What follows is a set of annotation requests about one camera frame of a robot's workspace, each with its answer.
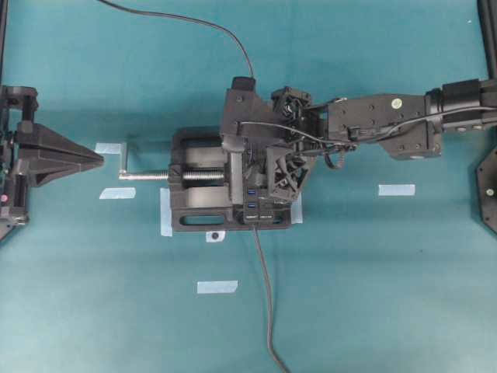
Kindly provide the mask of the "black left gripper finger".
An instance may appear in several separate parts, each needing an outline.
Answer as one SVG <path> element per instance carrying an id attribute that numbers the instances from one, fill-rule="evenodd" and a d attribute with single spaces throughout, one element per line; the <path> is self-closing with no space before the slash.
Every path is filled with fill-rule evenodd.
<path id="1" fill-rule="evenodd" d="M 89 171 L 103 164 L 103 158 L 76 163 L 49 159 L 20 159 L 17 162 L 17 173 L 27 177 L 30 187 L 41 187 L 56 179 Z"/>
<path id="2" fill-rule="evenodd" d="M 103 160 L 94 151 L 74 143 L 50 128 L 23 120 L 17 125 L 17 144 L 29 150 L 51 151 L 60 155 L 73 155 L 85 160 Z"/>

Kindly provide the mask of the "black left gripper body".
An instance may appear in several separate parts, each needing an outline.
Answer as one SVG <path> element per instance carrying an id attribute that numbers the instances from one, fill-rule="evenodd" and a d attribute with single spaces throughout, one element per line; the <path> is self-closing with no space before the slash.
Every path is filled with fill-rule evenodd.
<path id="1" fill-rule="evenodd" d="M 1 229 L 14 229 L 28 222 L 27 177 L 16 171 L 19 147 L 17 132 L 9 128 L 10 110 L 19 110 L 22 120 L 33 122 L 38 108 L 37 90 L 32 87 L 1 87 Z"/>

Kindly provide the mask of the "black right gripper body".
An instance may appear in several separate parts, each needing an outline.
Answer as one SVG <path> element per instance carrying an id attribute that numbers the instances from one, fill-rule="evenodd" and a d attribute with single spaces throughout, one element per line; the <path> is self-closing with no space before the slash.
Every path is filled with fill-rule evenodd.
<path id="1" fill-rule="evenodd" d="M 255 193 L 258 202 L 294 202 L 317 157 L 330 149 L 311 94 L 291 87 L 255 97 Z"/>

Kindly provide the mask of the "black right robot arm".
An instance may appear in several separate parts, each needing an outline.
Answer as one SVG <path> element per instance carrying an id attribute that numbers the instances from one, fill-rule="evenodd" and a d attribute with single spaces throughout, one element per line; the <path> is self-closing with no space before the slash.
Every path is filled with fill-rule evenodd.
<path id="1" fill-rule="evenodd" d="M 440 156 L 442 135 L 496 125 L 496 81 L 448 83 L 424 94 L 379 93 L 313 103 L 302 90 L 284 87 L 271 95 L 272 117 L 255 120 L 276 138 L 264 145 L 245 184 L 245 203 L 289 204 L 296 200 L 322 157 L 341 169 L 348 153 L 378 144 L 396 160 Z"/>

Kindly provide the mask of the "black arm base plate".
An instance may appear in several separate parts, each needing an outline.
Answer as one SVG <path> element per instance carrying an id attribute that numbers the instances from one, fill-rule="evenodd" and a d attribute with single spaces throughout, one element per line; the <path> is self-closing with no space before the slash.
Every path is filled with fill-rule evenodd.
<path id="1" fill-rule="evenodd" d="M 496 148 L 493 148 L 479 163 L 476 180 L 481 219 L 496 233 Z"/>

